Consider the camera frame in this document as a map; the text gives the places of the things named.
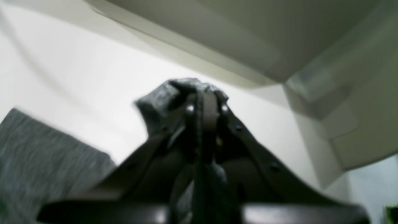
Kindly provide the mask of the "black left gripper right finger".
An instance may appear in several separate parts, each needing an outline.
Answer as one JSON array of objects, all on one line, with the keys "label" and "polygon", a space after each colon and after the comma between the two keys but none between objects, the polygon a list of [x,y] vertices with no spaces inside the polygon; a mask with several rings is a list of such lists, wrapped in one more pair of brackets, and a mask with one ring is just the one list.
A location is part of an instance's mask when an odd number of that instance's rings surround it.
[{"label": "black left gripper right finger", "polygon": [[213,181],[239,224],[368,224],[358,205],[331,200],[303,183],[234,116],[220,91],[202,106],[202,161],[221,163],[231,183]]}]

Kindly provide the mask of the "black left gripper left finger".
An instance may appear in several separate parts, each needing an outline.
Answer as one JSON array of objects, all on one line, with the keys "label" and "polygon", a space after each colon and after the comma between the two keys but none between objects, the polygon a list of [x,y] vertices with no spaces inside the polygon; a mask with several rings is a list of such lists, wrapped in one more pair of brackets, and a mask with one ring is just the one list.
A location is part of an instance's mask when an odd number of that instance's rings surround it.
[{"label": "black left gripper left finger", "polygon": [[195,162],[197,95],[178,96],[146,142],[94,187],[42,206],[37,220],[46,224],[169,224],[177,176]]}]

